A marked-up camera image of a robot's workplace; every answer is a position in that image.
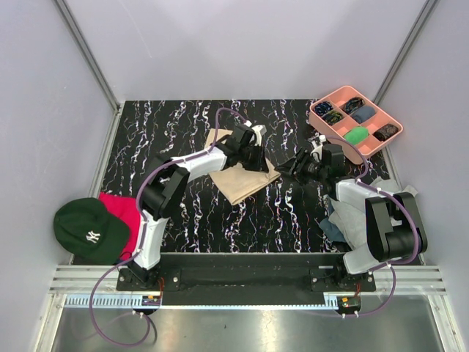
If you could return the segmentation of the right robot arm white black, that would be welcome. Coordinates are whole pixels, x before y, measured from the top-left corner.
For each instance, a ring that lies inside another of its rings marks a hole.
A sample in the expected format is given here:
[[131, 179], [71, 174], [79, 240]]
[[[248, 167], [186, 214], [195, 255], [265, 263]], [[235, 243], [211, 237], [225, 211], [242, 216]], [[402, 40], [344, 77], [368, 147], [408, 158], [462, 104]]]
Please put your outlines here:
[[326, 143], [315, 150], [300, 149], [276, 167], [284, 177], [305, 185], [321, 183], [333, 209], [351, 212], [342, 216], [346, 230], [358, 230], [364, 243], [342, 257], [333, 272], [340, 290], [357, 285], [359, 274], [388, 264], [407, 264], [428, 248], [426, 232], [416, 198], [407, 191], [390, 192], [363, 183], [344, 170], [344, 151], [339, 144]]

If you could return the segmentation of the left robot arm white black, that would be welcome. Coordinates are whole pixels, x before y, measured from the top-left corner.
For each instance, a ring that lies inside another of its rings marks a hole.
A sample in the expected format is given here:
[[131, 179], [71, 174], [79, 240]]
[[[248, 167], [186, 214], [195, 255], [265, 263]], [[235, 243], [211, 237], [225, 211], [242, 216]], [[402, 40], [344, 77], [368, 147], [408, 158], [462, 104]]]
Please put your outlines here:
[[248, 172], [267, 174], [262, 137], [264, 125], [246, 122], [214, 144], [197, 153], [166, 158], [158, 155], [152, 162], [154, 169], [146, 173], [136, 197], [141, 214], [141, 226], [136, 248], [128, 262], [133, 282], [142, 290], [151, 290], [158, 283], [156, 267], [160, 262], [160, 248], [168, 220], [181, 203], [186, 187], [192, 181], [213, 172], [241, 166]]

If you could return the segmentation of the beige cloth napkin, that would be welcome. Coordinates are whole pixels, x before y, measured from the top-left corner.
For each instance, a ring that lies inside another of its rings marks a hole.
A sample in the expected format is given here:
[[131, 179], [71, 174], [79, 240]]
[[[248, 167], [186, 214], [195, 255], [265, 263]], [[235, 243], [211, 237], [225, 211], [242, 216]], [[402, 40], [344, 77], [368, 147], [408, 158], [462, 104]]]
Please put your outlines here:
[[[217, 144], [215, 148], [223, 151], [223, 137], [230, 134], [231, 130], [219, 129], [217, 133]], [[211, 146], [215, 139], [215, 129], [211, 128], [205, 142], [205, 147]], [[241, 164], [237, 164], [228, 169], [213, 171], [209, 176], [217, 189], [229, 200], [231, 205], [242, 202], [245, 198], [267, 187], [270, 183], [279, 178], [280, 174], [266, 158], [269, 172], [249, 172], [244, 170]]]

